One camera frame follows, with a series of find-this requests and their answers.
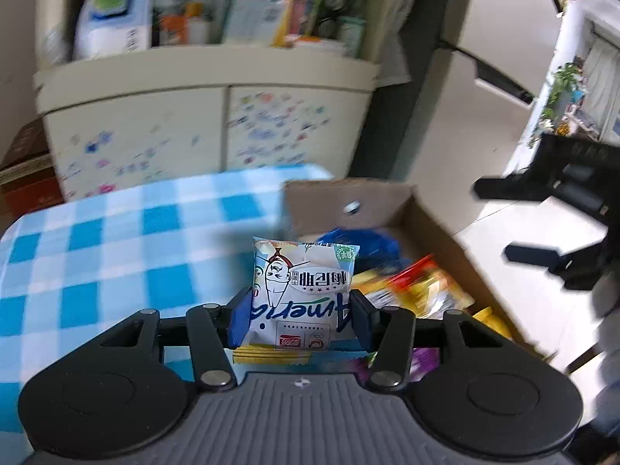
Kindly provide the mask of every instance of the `refrigerator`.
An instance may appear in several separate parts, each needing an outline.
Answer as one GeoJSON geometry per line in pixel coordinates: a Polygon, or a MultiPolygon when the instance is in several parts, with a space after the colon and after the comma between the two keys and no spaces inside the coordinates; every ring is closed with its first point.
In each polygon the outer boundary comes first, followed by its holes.
{"type": "Polygon", "coordinates": [[[399,38],[411,82],[373,95],[351,176],[400,180],[456,233],[500,175],[554,54],[560,0],[415,0],[399,38]]]}

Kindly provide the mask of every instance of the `checkered tablecloth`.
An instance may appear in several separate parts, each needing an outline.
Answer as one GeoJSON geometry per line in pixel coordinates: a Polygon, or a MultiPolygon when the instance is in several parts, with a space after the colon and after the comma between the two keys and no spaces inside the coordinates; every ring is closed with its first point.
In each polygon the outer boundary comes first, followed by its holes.
{"type": "MultiPolygon", "coordinates": [[[[252,236],[275,238],[281,185],[313,165],[162,181],[26,215],[0,240],[0,465],[30,452],[17,397],[33,375],[145,307],[227,303],[252,281],[252,236]]],[[[188,348],[165,362],[191,379],[188,348]]]]}

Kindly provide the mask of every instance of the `cardboard box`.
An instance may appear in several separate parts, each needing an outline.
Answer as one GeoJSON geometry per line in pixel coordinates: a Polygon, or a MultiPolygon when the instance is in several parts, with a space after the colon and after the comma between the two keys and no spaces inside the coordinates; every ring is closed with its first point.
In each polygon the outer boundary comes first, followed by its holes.
{"type": "Polygon", "coordinates": [[[420,206],[411,186],[366,178],[289,181],[284,187],[284,211],[289,239],[312,242],[336,227],[377,229],[399,241],[405,257],[418,260],[434,254],[439,266],[475,299],[468,309],[471,314],[491,306],[510,329],[514,341],[537,354],[465,251],[420,206]]]}
{"type": "Polygon", "coordinates": [[[15,218],[64,203],[41,119],[13,138],[0,164],[0,189],[15,218]]]}

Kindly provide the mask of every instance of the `black circular disc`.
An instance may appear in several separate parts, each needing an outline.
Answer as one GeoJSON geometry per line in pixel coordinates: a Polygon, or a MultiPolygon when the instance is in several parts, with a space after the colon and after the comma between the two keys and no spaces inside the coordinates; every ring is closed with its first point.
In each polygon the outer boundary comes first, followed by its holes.
{"type": "Polygon", "coordinates": [[[55,455],[98,460],[129,453],[167,433],[187,405],[184,382],[158,363],[53,367],[26,384],[18,410],[32,444],[55,455]]]}
{"type": "Polygon", "coordinates": [[[411,401],[421,423],[475,456],[514,460],[561,449],[581,419],[577,388],[525,352],[484,349],[497,355],[447,362],[415,384],[411,401]]]}

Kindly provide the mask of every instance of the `green bottle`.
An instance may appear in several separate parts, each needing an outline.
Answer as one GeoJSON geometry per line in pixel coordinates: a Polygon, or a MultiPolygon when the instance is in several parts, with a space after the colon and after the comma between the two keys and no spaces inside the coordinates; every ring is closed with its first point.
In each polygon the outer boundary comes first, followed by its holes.
{"type": "Polygon", "coordinates": [[[366,28],[366,0],[349,2],[349,11],[340,17],[339,40],[346,47],[347,57],[359,57],[366,28]]]}

